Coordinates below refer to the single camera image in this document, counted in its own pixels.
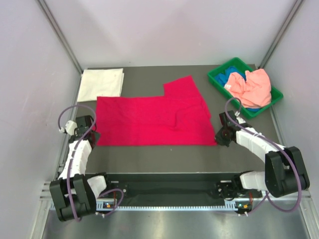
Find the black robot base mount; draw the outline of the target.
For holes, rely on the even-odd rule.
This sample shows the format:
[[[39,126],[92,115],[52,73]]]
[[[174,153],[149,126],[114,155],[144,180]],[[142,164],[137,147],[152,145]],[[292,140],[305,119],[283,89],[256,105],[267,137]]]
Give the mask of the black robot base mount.
[[[257,190],[235,185],[237,173],[108,173],[107,188],[124,193],[121,206],[223,206],[225,201],[260,199]]]

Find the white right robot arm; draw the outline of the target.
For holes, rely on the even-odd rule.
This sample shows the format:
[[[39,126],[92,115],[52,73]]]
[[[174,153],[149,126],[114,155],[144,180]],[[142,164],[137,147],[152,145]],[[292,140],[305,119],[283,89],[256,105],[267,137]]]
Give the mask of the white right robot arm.
[[[217,144],[229,146],[234,142],[256,155],[265,164],[264,171],[247,171],[235,177],[233,192],[238,197],[251,190],[268,191],[279,198],[310,187],[310,180],[301,151],[297,147],[276,144],[257,132],[234,111],[219,114],[222,128],[215,136]]]

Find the red t-shirt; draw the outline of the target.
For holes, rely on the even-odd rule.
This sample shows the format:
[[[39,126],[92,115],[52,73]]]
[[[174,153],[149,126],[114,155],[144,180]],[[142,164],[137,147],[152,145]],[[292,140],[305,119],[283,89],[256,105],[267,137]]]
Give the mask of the red t-shirt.
[[[216,146],[209,108],[193,78],[165,83],[164,95],[98,97],[98,146]]]

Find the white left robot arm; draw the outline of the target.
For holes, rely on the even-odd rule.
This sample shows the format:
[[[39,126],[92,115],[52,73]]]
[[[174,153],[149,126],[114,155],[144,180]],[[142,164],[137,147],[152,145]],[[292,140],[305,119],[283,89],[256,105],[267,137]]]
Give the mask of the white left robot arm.
[[[105,173],[85,174],[89,155],[100,137],[92,124],[91,116],[82,116],[68,121],[64,129],[70,135],[67,160],[58,179],[49,185],[58,219],[62,222],[95,213],[99,195],[106,198],[113,191]]]

